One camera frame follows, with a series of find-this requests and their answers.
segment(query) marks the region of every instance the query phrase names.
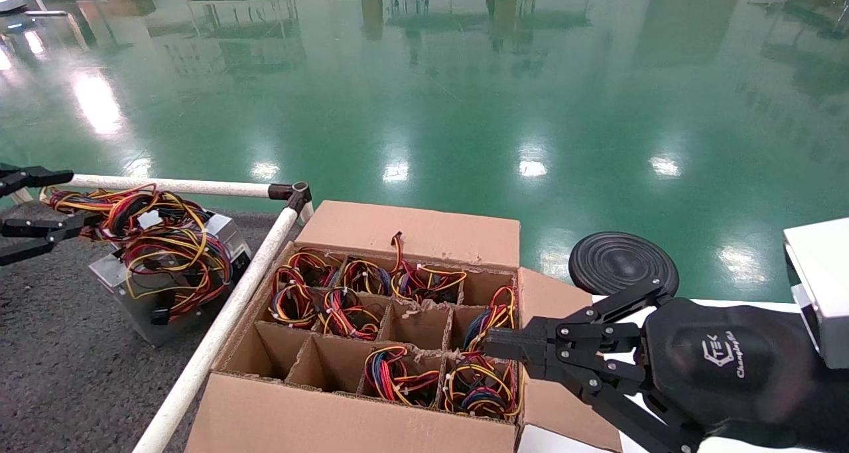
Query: power supply unit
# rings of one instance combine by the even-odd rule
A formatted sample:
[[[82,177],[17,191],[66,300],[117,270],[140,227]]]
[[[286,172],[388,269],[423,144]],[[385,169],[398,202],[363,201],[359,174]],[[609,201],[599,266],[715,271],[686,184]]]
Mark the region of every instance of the power supply unit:
[[[121,305],[121,310],[133,329],[154,347],[164,344],[189,326],[214,318],[245,272],[248,263],[251,262],[251,248],[245,243],[245,238],[239,232],[239,226],[236,226],[231,218],[213,214],[206,222],[206,229],[208,235],[221,241],[227,249],[228,259],[233,267],[230,284],[225,286],[224,291],[212,301],[196,307],[190,314],[183,314],[174,320],[167,321],[166,325],[160,325],[162,322],[157,321],[152,315],[160,307],[161,297],[157,294],[145,295],[145,293],[160,292],[169,287],[192,286],[188,275],[181,272],[133,274],[128,271],[124,262],[121,262],[121,249],[101,257],[88,266],[100,283],[112,294],[115,301]]]

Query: cardboard box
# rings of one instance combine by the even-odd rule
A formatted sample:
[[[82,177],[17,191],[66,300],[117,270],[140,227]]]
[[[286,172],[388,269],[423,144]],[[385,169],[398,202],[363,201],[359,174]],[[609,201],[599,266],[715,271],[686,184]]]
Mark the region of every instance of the cardboard box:
[[[415,344],[428,368],[452,365],[469,323],[505,283],[515,286],[518,321],[565,316],[592,303],[576,287],[519,268],[519,223],[392,206],[324,202],[298,239],[281,253],[309,247],[335,257],[394,263],[390,239],[403,232],[404,257],[469,273],[458,305],[417,308],[384,299],[375,342],[324,335],[273,323],[269,275],[213,363],[186,450],[486,451],[510,453],[521,429],[536,425],[604,450],[621,452],[619,432],[564,387],[525,378],[524,408],[515,421],[463,417],[374,399],[363,380],[373,348]]]

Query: printed logo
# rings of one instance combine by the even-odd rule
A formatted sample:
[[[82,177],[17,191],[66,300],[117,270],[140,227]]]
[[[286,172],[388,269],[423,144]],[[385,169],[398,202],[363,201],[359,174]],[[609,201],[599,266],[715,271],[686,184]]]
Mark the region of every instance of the printed logo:
[[[743,350],[740,348],[740,342],[731,331],[725,332],[725,337],[728,339],[727,342],[725,339],[720,341],[719,335],[708,335],[707,340],[701,341],[704,358],[718,367],[728,365],[736,358],[737,377],[746,378],[746,366],[743,364]]]
[[[707,336],[707,341],[701,341],[701,348],[704,350],[704,358],[710,360],[716,366],[721,367],[727,365],[728,362],[734,361],[731,344],[728,342],[719,342],[719,335]]]

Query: metal casing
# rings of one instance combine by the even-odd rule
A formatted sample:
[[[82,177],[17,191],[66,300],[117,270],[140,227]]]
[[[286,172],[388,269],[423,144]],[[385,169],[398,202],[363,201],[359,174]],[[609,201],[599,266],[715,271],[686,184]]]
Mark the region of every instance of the metal casing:
[[[245,243],[245,238],[239,232],[239,227],[231,218],[215,214],[207,221],[206,229],[210,235],[216,236],[227,247],[231,262],[236,259],[243,261],[245,257],[251,258],[251,248]],[[189,326],[209,317],[214,317],[218,313],[218,308],[227,299],[230,291],[233,290],[237,275],[240,275],[246,267],[245,264],[237,269],[237,266],[234,265],[233,282],[225,292],[210,302],[210,304],[217,304],[218,308],[206,308],[206,306],[195,308],[192,314],[182,315],[166,326],[157,326],[151,324],[151,312],[157,305],[157,299],[153,295],[145,296],[143,294],[169,286],[187,285],[186,281],[182,277],[172,277],[172,275],[165,273],[143,275],[143,277],[128,275],[127,266],[118,259],[116,254],[107,254],[91,263],[88,268],[94,272],[98,281],[112,294],[118,305],[121,305],[121,311],[124,313],[124,317],[129,320],[133,329],[154,347],[164,344]]]
[[[849,368],[849,218],[785,229],[791,292],[828,368]]]

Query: black robotic claw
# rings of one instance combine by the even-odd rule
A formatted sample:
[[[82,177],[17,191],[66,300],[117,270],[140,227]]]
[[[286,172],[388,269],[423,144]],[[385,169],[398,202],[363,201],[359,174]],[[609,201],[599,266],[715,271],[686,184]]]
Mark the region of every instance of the black robotic claw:
[[[69,169],[51,171],[42,166],[19,168],[0,163],[0,197],[23,188],[42,188],[71,181],[74,172]]]
[[[41,166],[19,168],[0,163],[0,197],[23,188],[42,188],[68,183],[73,177],[74,172],[70,170],[51,171]],[[57,242],[80,235],[86,226],[94,226],[101,218],[100,214],[88,214],[62,221],[4,220],[0,224],[0,236],[34,239],[0,248],[0,266],[49,253]]]
[[[707,436],[849,451],[849,369],[825,366],[800,315],[704,307],[659,285],[640,282],[564,319],[492,329],[484,351],[562,384],[650,453],[695,453]],[[642,328],[616,323],[649,306],[658,309]],[[631,350],[636,365],[600,355]],[[637,393],[655,416],[626,397]]]

